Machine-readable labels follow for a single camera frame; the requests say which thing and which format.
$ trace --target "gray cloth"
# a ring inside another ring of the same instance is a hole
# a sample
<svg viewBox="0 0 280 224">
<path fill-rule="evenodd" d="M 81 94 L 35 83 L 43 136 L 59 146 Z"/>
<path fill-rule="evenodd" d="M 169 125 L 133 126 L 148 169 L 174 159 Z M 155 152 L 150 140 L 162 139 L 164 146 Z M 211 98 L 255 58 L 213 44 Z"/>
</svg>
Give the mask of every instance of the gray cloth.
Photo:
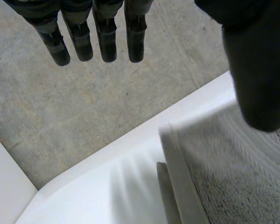
<svg viewBox="0 0 280 224">
<path fill-rule="evenodd" d="M 157 172 L 162 200 L 168 224 L 181 224 L 181 217 L 175 201 L 175 196 L 166 163 L 157 163 Z"/>
<path fill-rule="evenodd" d="M 161 138 L 175 192 L 187 194 L 183 164 L 212 224 L 280 224 L 280 130 L 254 130 L 232 106 Z"/>
</svg>

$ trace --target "concrete floor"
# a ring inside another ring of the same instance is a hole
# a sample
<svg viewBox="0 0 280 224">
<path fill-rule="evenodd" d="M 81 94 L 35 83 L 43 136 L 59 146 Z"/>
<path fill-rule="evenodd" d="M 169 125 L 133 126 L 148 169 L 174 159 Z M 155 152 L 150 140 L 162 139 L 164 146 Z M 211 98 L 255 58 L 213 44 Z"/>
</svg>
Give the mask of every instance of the concrete floor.
<svg viewBox="0 0 280 224">
<path fill-rule="evenodd" d="M 0 1 L 0 141 L 40 189 L 51 179 L 228 70 L 221 28 L 188 0 L 155 0 L 145 58 L 130 63 L 123 9 L 118 58 L 58 67 L 34 28 Z"/>
</svg>

